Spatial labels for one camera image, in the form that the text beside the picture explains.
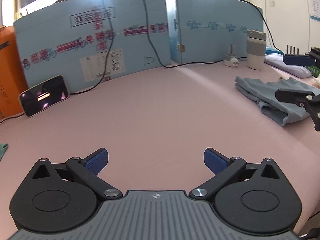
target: white power adapter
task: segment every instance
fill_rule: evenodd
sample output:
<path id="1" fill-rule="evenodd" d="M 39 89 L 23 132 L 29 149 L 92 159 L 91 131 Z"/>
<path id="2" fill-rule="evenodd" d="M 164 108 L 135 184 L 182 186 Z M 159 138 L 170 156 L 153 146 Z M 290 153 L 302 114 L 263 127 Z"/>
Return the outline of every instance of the white power adapter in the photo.
<path id="1" fill-rule="evenodd" d="M 225 55 L 223 63 L 228 67 L 237 67 L 239 65 L 239 61 L 236 58 L 236 46 L 230 45 L 229 54 Z"/>
<path id="2" fill-rule="evenodd" d="M 237 67 L 239 66 L 239 60 L 236 57 L 231 58 L 230 60 L 223 60 L 224 65 L 228 67 Z"/>

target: gray gripper housing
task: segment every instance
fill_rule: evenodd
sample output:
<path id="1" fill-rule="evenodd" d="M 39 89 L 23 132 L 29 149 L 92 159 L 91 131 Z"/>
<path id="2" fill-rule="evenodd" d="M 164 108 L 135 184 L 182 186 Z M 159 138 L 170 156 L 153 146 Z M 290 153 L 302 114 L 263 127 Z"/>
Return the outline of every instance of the gray gripper housing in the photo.
<path id="1" fill-rule="evenodd" d="M 105 201 L 89 221 L 58 234 L 19 230 L 10 240 L 298 240 L 291 231 L 252 236 L 228 227 L 210 204 L 188 198 L 183 190 L 135 191 Z"/>

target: phone screen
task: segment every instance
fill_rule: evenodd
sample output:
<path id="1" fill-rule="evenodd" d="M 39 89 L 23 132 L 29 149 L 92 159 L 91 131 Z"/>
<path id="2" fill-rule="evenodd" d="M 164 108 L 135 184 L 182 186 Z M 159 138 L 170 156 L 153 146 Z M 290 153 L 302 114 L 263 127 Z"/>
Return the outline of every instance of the phone screen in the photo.
<path id="1" fill-rule="evenodd" d="M 62 76 L 53 77 L 20 94 L 26 116 L 33 116 L 69 96 Z"/>

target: pink tablecloth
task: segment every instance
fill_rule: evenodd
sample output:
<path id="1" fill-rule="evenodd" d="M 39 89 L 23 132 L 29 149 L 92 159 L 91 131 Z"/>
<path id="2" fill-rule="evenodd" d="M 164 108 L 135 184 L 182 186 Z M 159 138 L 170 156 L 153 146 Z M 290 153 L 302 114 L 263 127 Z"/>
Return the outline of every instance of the pink tablecloth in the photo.
<path id="1" fill-rule="evenodd" d="M 117 78 L 32 117 L 0 125 L 9 149 L 0 162 L 0 240 L 16 231 L 9 213 L 15 190 L 36 162 L 109 152 L 99 177 L 128 189 L 189 192 L 212 177 L 203 153 L 260 163 L 271 157 L 297 191 L 303 211 L 298 232 L 320 199 L 318 138 L 311 118 L 285 128 L 263 115 L 234 87 L 236 76 L 276 82 L 289 75 L 223 64 L 156 68 Z"/>

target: travel mug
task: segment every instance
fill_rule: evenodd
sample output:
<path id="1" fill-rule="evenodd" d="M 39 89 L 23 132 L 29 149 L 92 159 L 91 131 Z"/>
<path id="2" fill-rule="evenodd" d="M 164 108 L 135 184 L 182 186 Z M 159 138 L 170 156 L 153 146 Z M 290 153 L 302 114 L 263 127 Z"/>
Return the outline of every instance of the travel mug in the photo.
<path id="1" fill-rule="evenodd" d="M 261 70 L 266 56 L 267 35 L 263 32 L 247 30 L 248 67 Z"/>

